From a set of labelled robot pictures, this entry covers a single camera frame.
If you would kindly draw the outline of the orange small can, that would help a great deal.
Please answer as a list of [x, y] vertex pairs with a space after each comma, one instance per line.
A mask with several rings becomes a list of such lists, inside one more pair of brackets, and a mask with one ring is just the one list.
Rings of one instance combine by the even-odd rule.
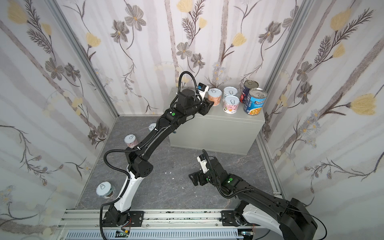
[[210, 89], [208, 91], [208, 100], [213, 102], [213, 106], [218, 106], [222, 99], [222, 91], [220, 89]]

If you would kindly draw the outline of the brown-label small can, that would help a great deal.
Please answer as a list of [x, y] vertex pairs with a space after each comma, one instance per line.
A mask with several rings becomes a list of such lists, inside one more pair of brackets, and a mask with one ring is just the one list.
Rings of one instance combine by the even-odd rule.
[[227, 96], [224, 100], [223, 110], [227, 114], [235, 114], [238, 110], [240, 100], [236, 96]]

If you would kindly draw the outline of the grey-label small can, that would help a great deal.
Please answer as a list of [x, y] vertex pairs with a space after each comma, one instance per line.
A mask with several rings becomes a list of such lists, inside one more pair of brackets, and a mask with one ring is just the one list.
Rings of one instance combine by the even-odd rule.
[[223, 98], [225, 99], [227, 96], [236, 96], [238, 94], [238, 90], [235, 87], [225, 87], [223, 89]]

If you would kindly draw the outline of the red and navy tall can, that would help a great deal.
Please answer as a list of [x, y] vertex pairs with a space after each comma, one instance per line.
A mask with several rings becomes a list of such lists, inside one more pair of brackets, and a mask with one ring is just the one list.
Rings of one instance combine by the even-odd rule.
[[252, 80], [245, 81], [242, 88], [240, 102], [245, 104], [249, 91], [253, 88], [258, 88], [258, 87], [259, 87], [259, 83], [256, 81], [252, 81]]

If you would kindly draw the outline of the blue soup can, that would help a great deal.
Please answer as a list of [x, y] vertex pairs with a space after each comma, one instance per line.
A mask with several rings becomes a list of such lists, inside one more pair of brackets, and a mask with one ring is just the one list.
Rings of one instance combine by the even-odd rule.
[[245, 113], [250, 116], [261, 113], [267, 96], [268, 93], [261, 88], [250, 89], [244, 106]]

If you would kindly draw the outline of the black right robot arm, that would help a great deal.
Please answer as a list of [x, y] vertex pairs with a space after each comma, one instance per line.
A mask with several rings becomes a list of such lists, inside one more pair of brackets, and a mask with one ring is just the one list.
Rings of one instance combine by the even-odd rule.
[[234, 211], [237, 225], [255, 224], [269, 229], [285, 240], [312, 240], [320, 219], [311, 215], [306, 205], [292, 198], [281, 199], [250, 185], [241, 177], [229, 174], [206, 150], [197, 157], [201, 170], [189, 174], [195, 186], [212, 184], [219, 194], [241, 201]]

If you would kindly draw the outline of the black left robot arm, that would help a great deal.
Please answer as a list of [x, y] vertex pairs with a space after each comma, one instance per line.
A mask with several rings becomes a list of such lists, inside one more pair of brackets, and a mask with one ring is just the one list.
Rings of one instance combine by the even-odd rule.
[[[179, 77], [176, 97], [168, 109], [157, 119], [152, 130], [138, 145], [124, 150], [109, 150], [103, 156], [104, 163], [111, 169], [126, 175], [126, 181], [118, 197], [102, 204], [100, 209], [100, 228], [106, 226], [126, 226], [131, 220], [132, 199], [141, 183], [153, 170], [149, 158], [163, 140], [195, 114], [206, 115], [213, 102], [202, 97], [194, 75], [183, 71]], [[126, 169], [114, 167], [107, 160], [111, 153], [125, 153], [128, 165]]]

